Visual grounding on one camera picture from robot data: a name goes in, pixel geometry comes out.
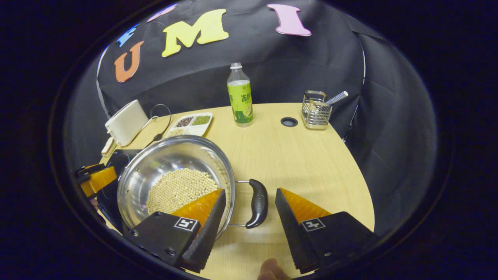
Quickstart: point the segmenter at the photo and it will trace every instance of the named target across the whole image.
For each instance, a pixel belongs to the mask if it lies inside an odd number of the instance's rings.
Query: black pot handle
[[[262,224],[268,214],[268,192],[266,188],[261,182],[254,179],[249,180],[249,185],[252,187],[252,217],[246,223],[247,229],[255,228]]]

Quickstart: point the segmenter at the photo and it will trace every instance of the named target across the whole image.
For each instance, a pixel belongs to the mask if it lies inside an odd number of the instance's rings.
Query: pink letter
[[[151,21],[155,20],[156,18],[162,16],[163,14],[167,14],[167,13],[171,12],[172,10],[174,10],[176,8],[176,5],[178,5],[178,4],[173,4],[171,6],[168,6],[166,9],[157,12],[155,15],[153,15],[151,18],[149,18],[147,20],[147,22],[151,22]]]
[[[280,26],[276,28],[278,33],[299,36],[311,35],[311,31],[304,28],[297,16],[297,12],[300,11],[299,8],[280,4],[268,4],[266,6],[274,9],[275,13],[277,13],[278,21],[280,22]]]

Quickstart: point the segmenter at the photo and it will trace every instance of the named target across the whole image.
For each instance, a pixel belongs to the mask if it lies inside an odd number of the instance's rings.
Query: wire utensil holder
[[[303,97],[301,117],[305,127],[314,130],[324,130],[329,124],[332,104],[325,103],[327,95],[321,91],[307,90]]]

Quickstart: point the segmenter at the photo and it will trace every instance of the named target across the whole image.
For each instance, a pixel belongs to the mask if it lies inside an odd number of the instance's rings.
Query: black cable
[[[358,110],[358,105],[356,105],[356,109],[355,109],[355,113],[353,114],[353,117],[351,118],[351,121],[349,122],[349,127],[348,127],[348,130],[346,130],[346,133],[344,135],[344,137],[342,138],[342,141],[343,143],[345,144],[346,141],[348,140],[348,137],[349,137],[349,132],[353,129],[353,120],[355,119],[356,117],[356,112]]]
[[[166,107],[166,109],[168,109],[168,112],[169,112],[169,122],[168,122],[168,125],[166,126],[166,128],[165,128],[165,129],[164,129],[161,133],[156,134],[156,136],[154,136],[154,138],[152,139],[152,141],[151,141],[149,144],[147,144],[147,146],[145,146],[144,148],[147,148],[147,147],[148,147],[150,144],[152,144],[152,142],[154,142],[154,141],[159,141],[159,140],[161,140],[161,139],[162,139],[162,136],[164,135],[164,133],[165,133],[165,132],[166,132],[166,130],[168,129],[169,125],[171,124],[171,118],[172,118],[172,117],[171,117],[171,111],[170,111],[170,109],[168,108],[168,106],[166,106],[166,105],[164,105],[164,104],[156,104],[156,105],[154,105],[154,107],[152,107],[152,109],[150,109],[150,114],[149,114],[149,115],[150,115],[150,118],[151,118],[151,119],[157,119],[157,118],[158,118],[158,116],[154,116],[154,117],[152,116],[152,111],[153,111],[153,110],[154,110],[157,106],[159,106],[159,105],[162,105],[162,106]]]

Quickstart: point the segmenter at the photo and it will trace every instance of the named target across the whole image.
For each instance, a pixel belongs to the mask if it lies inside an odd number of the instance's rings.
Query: bottle cap
[[[241,69],[241,68],[242,68],[242,64],[240,62],[232,63],[230,65],[230,69]]]

